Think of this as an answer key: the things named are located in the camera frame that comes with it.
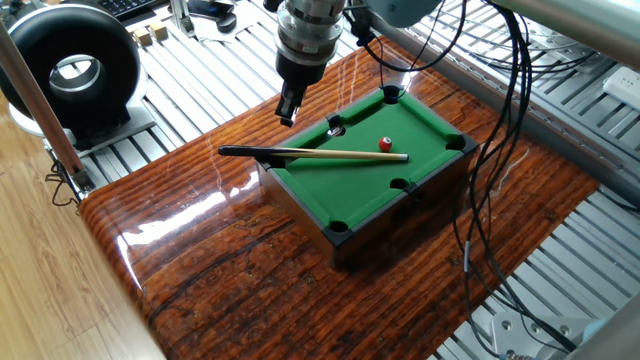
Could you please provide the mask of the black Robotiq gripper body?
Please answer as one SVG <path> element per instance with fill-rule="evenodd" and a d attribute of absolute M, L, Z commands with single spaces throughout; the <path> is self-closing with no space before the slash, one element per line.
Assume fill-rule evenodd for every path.
<path fill-rule="evenodd" d="M 275 66 L 282 80 L 291 87 L 310 86 L 319 82 L 326 69 L 326 64 L 302 65 L 296 63 L 280 52 L 276 55 Z"/>

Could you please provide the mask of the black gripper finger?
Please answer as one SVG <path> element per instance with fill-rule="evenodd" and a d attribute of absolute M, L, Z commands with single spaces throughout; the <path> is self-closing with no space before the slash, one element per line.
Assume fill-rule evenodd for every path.
<path fill-rule="evenodd" d="M 306 93 L 306 86 L 283 83 L 279 102 L 275 109 L 275 115 L 280 123 L 287 127 L 295 124 L 296 114 L 302 105 Z"/>

